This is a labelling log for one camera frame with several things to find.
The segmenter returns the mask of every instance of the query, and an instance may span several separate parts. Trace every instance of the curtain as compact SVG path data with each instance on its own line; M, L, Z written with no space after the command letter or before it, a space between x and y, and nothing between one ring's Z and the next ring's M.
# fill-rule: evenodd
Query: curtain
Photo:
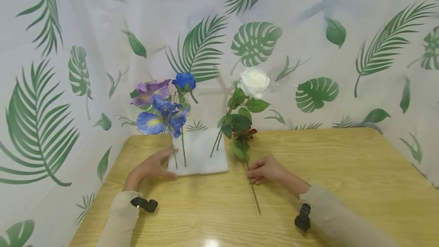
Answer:
M177 72L197 79L188 130L216 128L257 67L271 105L254 128L370 127L439 186L438 0L0 4L2 246L67 246L139 134L135 83Z

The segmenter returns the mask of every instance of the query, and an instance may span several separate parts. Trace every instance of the blue iris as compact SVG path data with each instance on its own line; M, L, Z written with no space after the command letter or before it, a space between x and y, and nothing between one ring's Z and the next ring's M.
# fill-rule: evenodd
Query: blue iris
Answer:
M171 103L157 94L152 96L152 106L158 114L141 112L137 119L139 130L146 135L157 135L168 128L174 138L178 138L186 122L189 107L183 111L181 104Z

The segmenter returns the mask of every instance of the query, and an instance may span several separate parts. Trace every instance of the table surface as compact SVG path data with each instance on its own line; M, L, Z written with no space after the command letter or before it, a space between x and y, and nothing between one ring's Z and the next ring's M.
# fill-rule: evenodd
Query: table surface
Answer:
M165 135L128 139L70 247L94 247L126 175L168 144ZM329 246L323 232L294 226L300 204L274 184L256 186L259 215L245 164L226 147L229 173L155 179L141 192L159 202L141 212L131 246ZM437 246L439 192L377 131L370 128L259 132L252 161L268 154L287 169L331 190L343 204L402 247Z

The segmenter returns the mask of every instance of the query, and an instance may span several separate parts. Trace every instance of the purple iris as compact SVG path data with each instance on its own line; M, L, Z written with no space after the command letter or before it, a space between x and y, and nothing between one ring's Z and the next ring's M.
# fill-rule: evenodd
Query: purple iris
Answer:
M136 106L149 106L151 105L150 98L157 94L161 98L166 99L170 96L168 84L171 80L166 79L163 82L158 83L156 80L152 82L137 83L135 90L139 93L138 96L130 100L130 104Z
M141 112L137 119L139 130L146 135L157 135L168 128L174 138L178 138L190 108L183 110L181 104L164 100L159 94L153 94L151 102L158 114Z

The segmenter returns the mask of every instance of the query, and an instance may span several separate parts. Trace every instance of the sleeve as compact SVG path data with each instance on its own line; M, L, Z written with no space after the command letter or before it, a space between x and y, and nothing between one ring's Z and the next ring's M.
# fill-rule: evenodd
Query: sleeve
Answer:
M347 209L335 195L318 184L313 184L306 193L301 194L300 202L309 204L309 218L341 246L398 247L384 233Z
M120 192L110 207L109 217L96 247L130 247L139 209L130 201L142 195L134 191Z

